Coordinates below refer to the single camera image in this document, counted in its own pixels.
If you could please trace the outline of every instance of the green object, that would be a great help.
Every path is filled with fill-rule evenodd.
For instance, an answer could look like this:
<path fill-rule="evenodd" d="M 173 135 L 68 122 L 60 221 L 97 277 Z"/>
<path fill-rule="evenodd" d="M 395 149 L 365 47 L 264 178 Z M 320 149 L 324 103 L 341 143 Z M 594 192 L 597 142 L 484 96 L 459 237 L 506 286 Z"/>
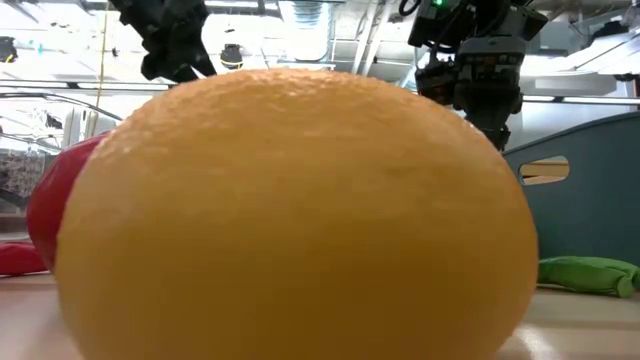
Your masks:
<path fill-rule="evenodd" d="M 629 298 L 640 288 L 640 268 L 619 260 L 561 256 L 540 260 L 538 284 Z"/>

